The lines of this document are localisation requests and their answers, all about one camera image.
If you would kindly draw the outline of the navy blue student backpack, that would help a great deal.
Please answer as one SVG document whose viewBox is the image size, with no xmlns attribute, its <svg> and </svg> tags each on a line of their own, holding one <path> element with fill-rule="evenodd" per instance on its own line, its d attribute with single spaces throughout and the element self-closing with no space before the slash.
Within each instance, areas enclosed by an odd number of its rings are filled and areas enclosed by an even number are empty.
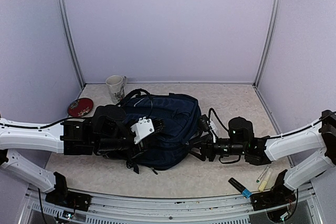
<svg viewBox="0 0 336 224">
<path fill-rule="evenodd" d="M 148 136 L 148 149 L 136 157 L 129 150 L 111 151 L 106 157 L 123 159 L 128 168 L 138 173 L 137 165 L 146 166 L 156 174 L 180 163 L 189 151 L 188 142 L 199 133 L 198 119 L 201 110 L 198 99 L 187 94 L 147 94 L 136 89 L 126 95 L 118 105 L 127 114 L 125 123 L 146 117 L 164 122 L 164 129 Z"/>
</svg>

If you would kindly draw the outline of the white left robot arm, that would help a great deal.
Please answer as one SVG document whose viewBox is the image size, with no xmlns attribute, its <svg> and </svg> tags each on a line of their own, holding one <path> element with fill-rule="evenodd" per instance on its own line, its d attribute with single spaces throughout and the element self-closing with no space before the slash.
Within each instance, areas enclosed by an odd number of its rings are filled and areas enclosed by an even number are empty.
<svg viewBox="0 0 336 224">
<path fill-rule="evenodd" d="M 55 123 L 14 123 L 1 119 L 1 169 L 36 186 L 45 200 L 74 211 L 88 211 L 91 196 L 68 189 L 64 175 L 51 172 L 22 157 L 17 150 L 42 150 L 64 155 L 92 155 L 126 151 L 130 160 L 149 148 L 149 136 L 163 130 L 164 122 L 142 116 L 127 123 L 116 105 L 96 108 L 92 117 L 65 118 Z"/>
</svg>

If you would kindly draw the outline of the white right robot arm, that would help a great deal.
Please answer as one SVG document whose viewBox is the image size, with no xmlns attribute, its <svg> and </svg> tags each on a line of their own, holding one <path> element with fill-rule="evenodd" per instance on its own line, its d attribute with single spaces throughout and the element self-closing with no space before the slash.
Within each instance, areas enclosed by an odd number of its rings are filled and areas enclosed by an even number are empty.
<svg viewBox="0 0 336 224">
<path fill-rule="evenodd" d="M 269 191 L 250 196 L 254 210 L 263 210 L 297 200 L 295 190 L 310 179 L 335 167 L 335 112 L 322 111 L 312 123 L 277 136 L 255 137 L 253 124 L 242 117 L 228 122 L 228 138 L 219 138 L 214 124 L 203 115 L 199 126 L 205 132 L 202 137 L 189 141 L 189 153 L 198 159 L 212 162 L 216 156 L 243 156 L 245 162 L 268 165 L 285 156 L 310 149 L 315 152 L 291 169 L 278 174 Z"/>
</svg>

